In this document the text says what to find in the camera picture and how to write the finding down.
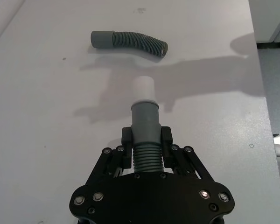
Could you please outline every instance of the hose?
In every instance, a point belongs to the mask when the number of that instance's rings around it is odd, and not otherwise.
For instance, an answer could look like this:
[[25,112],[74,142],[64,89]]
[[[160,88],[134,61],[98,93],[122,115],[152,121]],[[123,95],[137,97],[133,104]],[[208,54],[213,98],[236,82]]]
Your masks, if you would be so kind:
[[166,42],[135,32],[92,31],[91,44],[98,49],[140,49],[158,57],[164,57],[168,51]]

